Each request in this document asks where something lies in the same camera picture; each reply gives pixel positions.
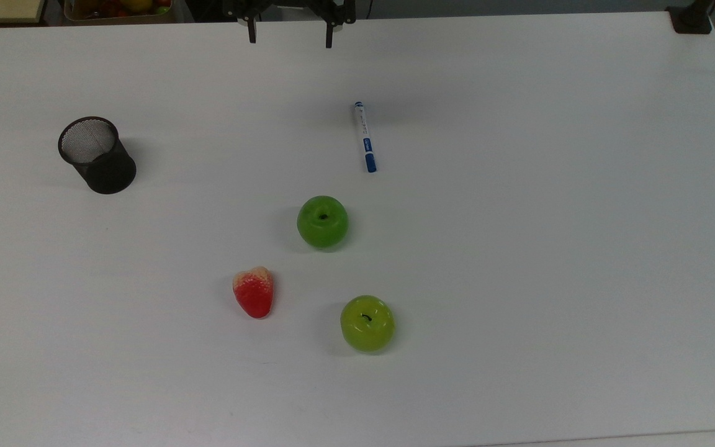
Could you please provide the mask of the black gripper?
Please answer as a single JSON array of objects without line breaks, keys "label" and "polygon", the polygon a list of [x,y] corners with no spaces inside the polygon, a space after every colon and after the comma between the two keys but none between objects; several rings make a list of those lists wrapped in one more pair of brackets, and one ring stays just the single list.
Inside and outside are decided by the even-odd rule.
[{"label": "black gripper", "polygon": [[256,20],[270,6],[309,9],[326,22],[325,48],[333,47],[335,26],[356,20],[354,1],[222,1],[222,11],[247,24],[250,43],[256,43]]}]

